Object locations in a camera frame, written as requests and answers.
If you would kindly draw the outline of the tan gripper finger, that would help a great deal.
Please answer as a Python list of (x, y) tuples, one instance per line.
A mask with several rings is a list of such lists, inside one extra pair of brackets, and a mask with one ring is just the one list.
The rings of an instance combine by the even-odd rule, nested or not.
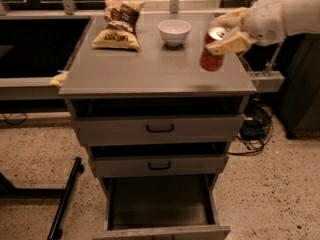
[(210, 35), (205, 36), (205, 49), (212, 55), (226, 55), (248, 50), (256, 39), (247, 32), (231, 32), (222, 40), (214, 40)]
[(247, 15), (249, 9), (240, 7), (234, 9), (224, 15), (214, 18), (210, 22), (211, 27), (235, 28), (242, 25), (244, 17)]

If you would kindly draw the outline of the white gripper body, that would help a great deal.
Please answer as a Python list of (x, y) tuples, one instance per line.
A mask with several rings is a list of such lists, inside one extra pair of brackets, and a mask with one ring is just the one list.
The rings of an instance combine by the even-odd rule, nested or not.
[(283, 0), (258, 0), (242, 20), (243, 29), (259, 46), (281, 43), (286, 38)]

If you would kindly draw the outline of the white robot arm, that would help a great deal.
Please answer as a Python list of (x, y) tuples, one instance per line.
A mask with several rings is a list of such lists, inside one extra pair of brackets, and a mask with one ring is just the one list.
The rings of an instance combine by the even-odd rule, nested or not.
[(210, 25), (228, 30), (222, 40), (206, 45), (213, 55), (242, 52), (253, 44), (269, 46), (288, 36), (319, 34), (320, 0), (258, 0), (250, 8), (213, 19)]

